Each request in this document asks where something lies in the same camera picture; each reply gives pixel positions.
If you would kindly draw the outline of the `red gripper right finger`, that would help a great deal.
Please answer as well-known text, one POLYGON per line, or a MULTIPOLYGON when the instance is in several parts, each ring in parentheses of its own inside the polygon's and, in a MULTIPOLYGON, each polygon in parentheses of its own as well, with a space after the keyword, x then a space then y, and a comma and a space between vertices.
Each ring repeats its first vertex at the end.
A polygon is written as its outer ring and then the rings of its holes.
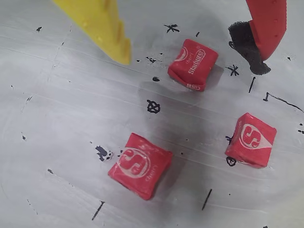
POLYGON ((286 0, 247 0, 252 19, 235 22, 228 30, 229 45, 250 66, 255 75, 264 75, 271 68, 264 63, 278 47, 286 31, 286 0))

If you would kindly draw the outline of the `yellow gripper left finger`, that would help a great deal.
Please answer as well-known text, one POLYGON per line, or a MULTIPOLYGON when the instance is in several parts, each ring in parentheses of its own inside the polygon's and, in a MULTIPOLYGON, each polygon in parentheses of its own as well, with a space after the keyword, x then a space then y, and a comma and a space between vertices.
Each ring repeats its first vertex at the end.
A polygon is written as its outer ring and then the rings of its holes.
POLYGON ((54 3, 113 61, 130 64, 131 42, 125 36, 117 1, 55 0, 54 3))

